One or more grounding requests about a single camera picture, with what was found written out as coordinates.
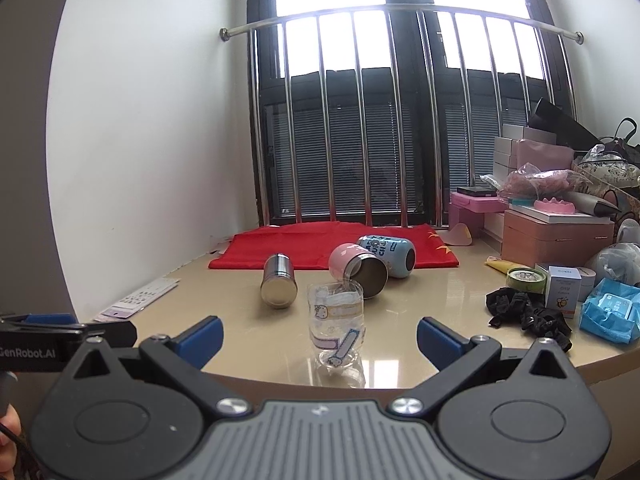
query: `blue package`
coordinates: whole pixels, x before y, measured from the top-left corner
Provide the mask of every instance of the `blue package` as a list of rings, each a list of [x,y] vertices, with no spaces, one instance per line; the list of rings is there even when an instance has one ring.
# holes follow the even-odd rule
[[[580,328],[613,343],[640,337],[640,288],[604,278],[582,305]]]

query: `table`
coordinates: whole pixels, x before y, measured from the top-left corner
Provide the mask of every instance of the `table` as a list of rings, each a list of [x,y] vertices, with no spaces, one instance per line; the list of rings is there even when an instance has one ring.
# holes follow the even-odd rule
[[[331,397],[340,395],[334,388],[362,382],[366,388],[387,391],[410,388],[436,373],[415,342],[416,326],[423,316],[432,316],[466,337],[485,333],[505,347],[528,348],[533,341],[517,326],[496,330],[487,325],[491,316],[485,296],[505,282],[503,274],[484,265],[495,252],[481,241],[453,251],[460,261],[458,268],[416,269],[405,280],[390,280],[381,294],[366,301],[362,368],[349,376],[318,369],[308,338],[306,289],[313,283],[332,281],[327,271],[297,271],[296,301],[286,310],[273,310],[260,300],[261,270],[209,270],[211,256],[207,254],[169,274],[180,279],[178,287],[132,320],[142,340],[155,333],[175,336],[205,316],[218,316],[225,327],[225,342],[203,370],[220,376],[332,386],[326,390]],[[635,407],[640,392],[640,350],[582,332],[577,319],[568,323],[574,330],[569,357],[592,385],[614,428],[612,448],[598,476],[608,478],[640,460],[635,445],[640,438],[640,428],[636,428],[640,425],[635,422],[640,420],[640,408]],[[311,388],[297,392],[305,397],[317,395]],[[375,396],[363,391],[356,395]]]

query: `window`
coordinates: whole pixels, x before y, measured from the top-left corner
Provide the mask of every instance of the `window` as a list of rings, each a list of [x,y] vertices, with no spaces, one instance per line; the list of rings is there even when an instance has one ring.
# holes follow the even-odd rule
[[[544,0],[249,0],[248,16],[257,21],[271,16],[340,7],[393,3],[436,3],[468,7],[542,21],[550,20]],[[474,176],[492,172],[494,137],[500,132],[488,44],[482,19],[457,14],[458,28],[471,97],[471,123],[467,124],[462,93],[460,59],[448,13],[427,12],[442,147],[442,191],[466,185]],[[434,221],[434,163],[430,93],[426,83],[422,43],[415,15],[392,12],[401,91],[402,142],[405,151],[406,189],[410,223]],[[499,72],[502,120],[525,124],[526,113],[520,64],[511,25],[487,19]],[[325,155],[324,115],[319,74],[319,39],[326,75],[328,123],[332,146],[335,203],[339,219],[364,221],[364,160],[356,91],[355,28],[362,68],[369,182],[374,224],[399,222],[399,146],[394,90],[385,14],[356,12],[288,22],[287,53],[292,101],[294,154],[300,205],[305,219],[329,216],[329,180]],[[546,96],[538,42],[532,28],[516,24],[515,31],[531,105]],[[258,32],[260,72],[260,122],[268,181],[271,222],[295,221],[289,118],[284,70],[284,28],[279,25]],[[558,69],[556,102],[564,82]],[[469,127],[473,130],[475,175],[469,174]]]
[[[521,18],[530,18],[525,0],[433,0],[443,6],[465,7],[467,9],[489,10]],[[460,68],[460,57],[456,45],[451,16],[447,12],[439,12],[442,41],[447,56],[447,66]],[[491,70],[489,49],[484,33],[482,19],[479,16],[459,14],[458,28],[460,43],[467,69]],[[518,54],[513,39],[511,25],[504,20],[487,19],[487,28],[494,51],[496,69],[503,73],[517,73],[520,71]],[[515,25],[518,43],[522,52],[522,59],[527,76],[542,79],[542,67],[538,54],[536,35],[531,27],[517,23]]]
[[[384,4],[385,0],[276,0],[278,16],[320,9],[337,9]],[[362,68],[390,66],[386,39],[386,23],[382,12],[358,12],[354,17],[358,38],[358,54]],[[322,53],[326,70],[353,70],[353,33],[348,14],[333,14],[320,18]],[[318,28],[315,18],[287,23],[289,71],[292,76],[317,72]],[[282,27],[278,27],[280,77],[284,77]]]

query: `yellow tube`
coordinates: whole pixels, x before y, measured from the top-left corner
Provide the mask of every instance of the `yellow tube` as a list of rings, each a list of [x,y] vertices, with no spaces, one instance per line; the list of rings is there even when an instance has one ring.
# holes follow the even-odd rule
[[[495,256],[489,256],[484,264],[495,270],[499,270],[503,274],[506,274],[511,269],[515,269],[516,267],[522,267],[522,264],[508,262],[507,260],[501,260],[500,258],[496,258]]]

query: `red cloth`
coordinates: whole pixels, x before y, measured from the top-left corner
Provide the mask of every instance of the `red cloth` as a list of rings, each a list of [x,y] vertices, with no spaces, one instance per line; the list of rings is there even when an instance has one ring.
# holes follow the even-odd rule
[[[407,238],[415,245],[415,268],[457,267],[457,258],[428,225],[367,227],[354,222],[303,222],[258,227],[234,236],[226,252],[209,269],[262,269],[269,256],[284,253],[296,270],[325,270],[329,254],[340,244],[356,243],[364,235]]]

